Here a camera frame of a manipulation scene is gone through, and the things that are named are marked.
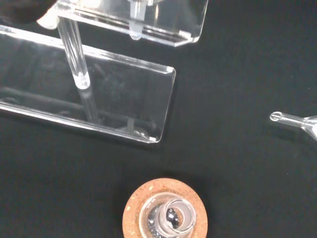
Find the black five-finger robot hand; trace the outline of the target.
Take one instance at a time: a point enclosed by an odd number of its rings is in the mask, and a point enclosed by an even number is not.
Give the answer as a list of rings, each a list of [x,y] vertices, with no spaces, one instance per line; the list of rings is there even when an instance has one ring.
[[[0,19],[9,23],[28,24],[43,17],[57,0],[1,0]]]

